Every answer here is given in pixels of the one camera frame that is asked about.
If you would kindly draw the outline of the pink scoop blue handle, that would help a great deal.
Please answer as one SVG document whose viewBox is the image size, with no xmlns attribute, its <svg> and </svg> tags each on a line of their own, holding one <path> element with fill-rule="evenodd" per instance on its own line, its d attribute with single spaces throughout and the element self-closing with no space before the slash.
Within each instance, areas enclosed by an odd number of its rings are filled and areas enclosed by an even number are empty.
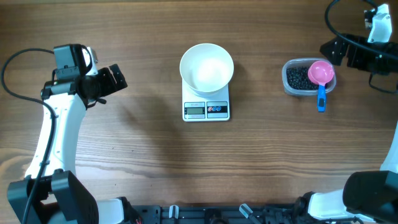
<svg viewBox="0 0 398 224">
<path fill-rule="evenodd" d="M 324 113 L 326 110 L 325 85 L 335 76 L 332 64 L 324 60 L 318 60 L 312 63 L 308 69 L 307 76 L 312 83 L 318 85 L 317 108 L 319 113 Z"/>
</svg>

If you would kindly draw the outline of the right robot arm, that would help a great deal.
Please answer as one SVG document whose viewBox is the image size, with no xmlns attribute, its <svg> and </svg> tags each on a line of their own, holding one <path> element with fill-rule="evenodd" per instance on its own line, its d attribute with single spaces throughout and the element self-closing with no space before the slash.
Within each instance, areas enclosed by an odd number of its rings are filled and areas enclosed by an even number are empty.
<svg viewBox="0 0 398 224">
<path fill-rule="evenodd" d="M 397 44 L 368 42 L 366 38 L 341 34 L 320 47 L 333 65 L 343 57 L 347 66 L 371 75 L 397 72 Z M 292 207 L 293 223 L 397 223 L 397 138 L 378 171 L 355 172 L 341 190 L 308 192 Z"/>
</svg>

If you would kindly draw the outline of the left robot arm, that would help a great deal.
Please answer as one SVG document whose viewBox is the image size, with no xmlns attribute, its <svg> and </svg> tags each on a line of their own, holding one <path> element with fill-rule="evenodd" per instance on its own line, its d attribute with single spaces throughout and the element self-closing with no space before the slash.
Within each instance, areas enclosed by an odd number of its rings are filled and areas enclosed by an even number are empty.
<svg viewBox="0 0 398 224">
<path fill-rule="evenodd" d="M 126 198 L 97 201 L 75 174 L 76 148 L 87 109 L 127 87 L 118 65 L 96 68 L 94 51 L 81 44 L 51 50 L 56 68 L 40 92 L 44 118 L 34 158 L 7 199 L 21 223 L 135 223 Z"/>
</svg>

